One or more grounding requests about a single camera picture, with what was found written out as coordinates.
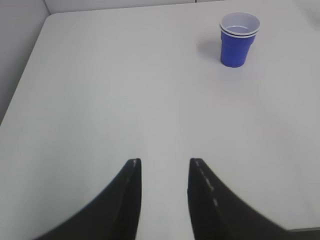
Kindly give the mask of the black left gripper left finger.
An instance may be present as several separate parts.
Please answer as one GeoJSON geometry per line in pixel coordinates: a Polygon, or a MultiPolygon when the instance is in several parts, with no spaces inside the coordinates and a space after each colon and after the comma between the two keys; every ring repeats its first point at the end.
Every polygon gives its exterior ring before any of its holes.
{"type": "Polygon", "coordinates": [[[129,159],[88,205],[40,240],[134,240],[142,202],[142,163],[129,159]]]}

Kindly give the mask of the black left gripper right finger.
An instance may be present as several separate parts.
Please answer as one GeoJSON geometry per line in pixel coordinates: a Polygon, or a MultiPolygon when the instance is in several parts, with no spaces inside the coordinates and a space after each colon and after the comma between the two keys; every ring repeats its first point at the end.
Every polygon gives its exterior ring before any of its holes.
{"type": "Polygon", "coordinates": [[[196,240],[295,240],[235,195],[201,158],[189,161],[188,209],[196,240]]]}

